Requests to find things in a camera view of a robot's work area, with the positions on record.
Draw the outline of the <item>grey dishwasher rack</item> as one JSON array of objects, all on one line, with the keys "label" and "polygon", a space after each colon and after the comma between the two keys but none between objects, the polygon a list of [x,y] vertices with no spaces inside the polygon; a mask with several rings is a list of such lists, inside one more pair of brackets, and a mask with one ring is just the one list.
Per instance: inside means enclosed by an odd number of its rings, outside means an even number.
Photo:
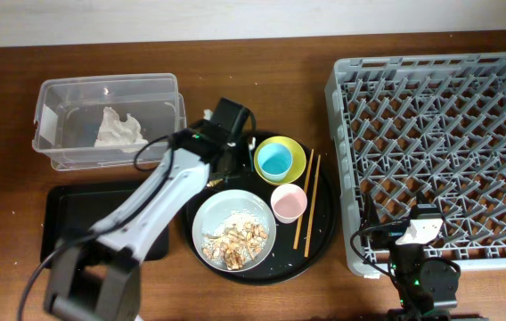
[{"label": "grey dishwasher rack", "polygon": [[430,257],[506,269],[506,53],[341,59],[325,96],[353,274],[388,258],[355,239],[365,195],[386,223],[423,194],[445,218]]}]

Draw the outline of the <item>clear plastic bin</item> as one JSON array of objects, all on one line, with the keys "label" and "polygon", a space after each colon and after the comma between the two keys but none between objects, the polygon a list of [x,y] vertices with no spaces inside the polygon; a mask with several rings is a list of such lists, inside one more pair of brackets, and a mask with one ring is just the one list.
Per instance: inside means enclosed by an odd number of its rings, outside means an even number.
[{"label": "clear plastic bin", "polygon": [[137,120],[145,142],[186,127],[184,99],[171,73],[57,78],[40,87],[32,148],[59,171],[131,165],[144,143],[95,145],[107,107],[122,122]]}]

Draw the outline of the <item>black rectangular tray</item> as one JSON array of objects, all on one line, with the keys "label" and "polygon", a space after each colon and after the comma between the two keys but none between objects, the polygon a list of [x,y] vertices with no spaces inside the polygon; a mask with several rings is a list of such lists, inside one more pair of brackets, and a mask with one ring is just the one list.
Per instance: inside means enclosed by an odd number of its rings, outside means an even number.
[{"label": "black rectangular tray", "polygon": [[115,181],[54,187],[46,198],[39,260],[43,261],[69,230],[87,230],[96,221],[111,214],[141,183]]}]

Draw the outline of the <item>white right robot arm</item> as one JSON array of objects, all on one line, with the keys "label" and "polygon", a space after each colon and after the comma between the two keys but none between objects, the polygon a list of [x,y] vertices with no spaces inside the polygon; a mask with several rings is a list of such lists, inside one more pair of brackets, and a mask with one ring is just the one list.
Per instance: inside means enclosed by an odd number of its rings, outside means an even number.
[{"label": "white right robot arm", "polygon": [[363,223],[354,237],[365,236],[373,249],[388,250],[388,268],[363,262],[388,276],[396,288],[401,307],[391,309],[386,320],[452,320],[450,310],[457,306],[461,268],[449,259],[426,256],[424,248],[437,238],[444,217],[436,204],[422,194],[409,214],[382,223],[374,200],[363,197]]}]

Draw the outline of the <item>pink cup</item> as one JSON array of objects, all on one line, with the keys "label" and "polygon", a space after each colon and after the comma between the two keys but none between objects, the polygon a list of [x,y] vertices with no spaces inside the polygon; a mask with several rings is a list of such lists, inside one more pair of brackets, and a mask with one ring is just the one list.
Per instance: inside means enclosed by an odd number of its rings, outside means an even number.
[{"label": "pink cup", "polygon": [[283,224],[294,222],[300,216],[303,189],[298,185],[284,184],[276,187],[270,203],[275,217]]}]

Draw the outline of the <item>round black serving tray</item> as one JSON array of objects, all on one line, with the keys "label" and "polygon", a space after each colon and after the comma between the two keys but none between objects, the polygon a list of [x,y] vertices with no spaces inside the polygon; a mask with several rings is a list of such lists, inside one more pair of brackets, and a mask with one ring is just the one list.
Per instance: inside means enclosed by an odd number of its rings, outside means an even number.
[{"label": "round black serving tray", "polygon": [[[200,263],[213,273],[240,284],[269,285],[277,284],[294,278],[308,270],[328,250],[336,234],[339,221],[339,191],[331,181],[330,172],[326,169],[327,162],[322,161],[319,169],[319,181],[315,200],[309,255],[304,256],[307,219],[303,219],[298,248],[293,248],[296,233],[294,224],[279,223],[276,227],[276,241],[268,256],[257,266],[243,272],[224,272],[210,266],[207,261]],[[228,177],[214,187],[208,187],[190,199],[181,210],[182,226],[185,240],[196,258],[200,258],[200,250],[194,243],[192,225],[198,209],[216,193],[230,189],[240,189],[259,196],[264,202],[270,201],[275,189],[262,179],[253,169],[241,169],[237,174]]]}]

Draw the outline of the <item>large white tissue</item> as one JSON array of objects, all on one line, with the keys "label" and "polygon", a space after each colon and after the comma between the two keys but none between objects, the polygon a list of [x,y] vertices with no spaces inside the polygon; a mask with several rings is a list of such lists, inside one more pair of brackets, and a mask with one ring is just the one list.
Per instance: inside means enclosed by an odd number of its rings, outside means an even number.
[{"label": "large white tissue", "polygon": [[138,152],[148,143],[141,130],[140,123],[130,113],[127,114],[126,121],[121,121],[117,112],[111,107],[105,107],[94,147],[118,146],[122,152]]}]

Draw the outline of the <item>blue cup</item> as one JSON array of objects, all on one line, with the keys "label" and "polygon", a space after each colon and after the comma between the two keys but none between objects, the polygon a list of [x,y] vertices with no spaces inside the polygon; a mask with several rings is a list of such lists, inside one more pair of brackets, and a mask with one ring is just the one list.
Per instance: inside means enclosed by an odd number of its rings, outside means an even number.
[{"label": "blue cup", "polygon": [[290,149],[279,143],[265,145],[257,155],[261,175],[271,182],[282,181],[289,173],[292,161]]}]

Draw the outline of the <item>yellow bowl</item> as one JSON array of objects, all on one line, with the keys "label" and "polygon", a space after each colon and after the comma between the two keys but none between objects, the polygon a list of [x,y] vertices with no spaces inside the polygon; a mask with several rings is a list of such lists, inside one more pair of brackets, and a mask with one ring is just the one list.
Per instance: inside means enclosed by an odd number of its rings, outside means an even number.
[{"label": "yellow bowl", "polygon": [[[283,144],[286,147],[288,147],[292,153],[292,158],[293,158],[292,167],[291,167],[289,173],[287,174],[287,176],[282,181],[279,181],[279,182],[271,182],[271,181],[267,180],[266,178],[264,178],[261,175],[261,170],[257,164],[258,152],[261,150],[262,147],[264,147],[265,145],[270,144],[270,143]],[[266,138],[255,150],[255,154],[254,154],[253,159],[254,159],[254,167],[255,167],[255,170],[258,173],[258,175],[261,176],[267,183],[269,183],[271,185],[283,185],[283,184],[292,183],[303,174],[303,172],[305,171],[305,168],[306,168],[305,150],[297,141],[295,141],[289,137],[286,137],[286,136],[272,136],[272,137]]]}]

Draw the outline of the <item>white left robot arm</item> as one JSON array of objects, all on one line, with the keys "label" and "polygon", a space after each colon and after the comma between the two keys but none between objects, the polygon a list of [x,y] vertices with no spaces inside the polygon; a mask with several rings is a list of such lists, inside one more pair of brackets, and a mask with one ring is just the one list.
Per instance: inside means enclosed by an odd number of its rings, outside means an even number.
[{"label": "white left robot arm", "polygon": [[46,259],[51,266],[44,310],[61,320],[136,320],[141,266],[176,213],[223,174],[218,162],[235,146],[253,112],[222,98],[209,119],[165,136],[158,167],[107,217],[67,238]]}]

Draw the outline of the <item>gold coffee sachet wrapper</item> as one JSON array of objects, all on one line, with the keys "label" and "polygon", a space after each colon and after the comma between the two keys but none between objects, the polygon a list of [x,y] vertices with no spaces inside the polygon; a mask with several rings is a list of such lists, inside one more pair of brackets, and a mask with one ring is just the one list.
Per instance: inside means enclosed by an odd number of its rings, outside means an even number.
[{"label": "gold coffee sachet wrapper", "polygon": [[207,187],[208,188],[211,188],[211,187],[215,187],[216,185],[219,185],[221,184],[222,182],[224,182],[224,179],[216,179],[216,180],[211,180],[207,183]]}]

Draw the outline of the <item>grey plate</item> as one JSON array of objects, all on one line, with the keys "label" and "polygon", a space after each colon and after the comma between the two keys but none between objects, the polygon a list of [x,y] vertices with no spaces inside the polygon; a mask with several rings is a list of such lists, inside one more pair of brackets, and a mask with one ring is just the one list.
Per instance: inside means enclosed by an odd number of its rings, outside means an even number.
[{"label": "grey plate", "polygon": [[[268,243],[261,251],[257,263],[247,263],[244,269],[227,271],[207,259],[201,252],[204,234],[211,234],[234,211],[247,211],[261,220],[269,230]],[[192,242],[198,255],[207,265],[222,272],[240,273],[258,266],[270,254],[276,240],[276,222],[270,207],[258,196],[243,190],[228,190],[208,197],[197,209],[192,222]]]}]

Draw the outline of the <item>food scraps and rice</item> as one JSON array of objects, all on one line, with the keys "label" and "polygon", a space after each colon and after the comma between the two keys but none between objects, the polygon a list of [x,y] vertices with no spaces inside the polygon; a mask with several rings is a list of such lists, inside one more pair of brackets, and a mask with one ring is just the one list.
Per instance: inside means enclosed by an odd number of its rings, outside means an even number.
[{"label": "food scraps and rice", "polygon": [[227,271],[244,269],[257,263],[268,243],[269,230],[255,215],[234,211],[211,233],[204,234],[202,254]]}]

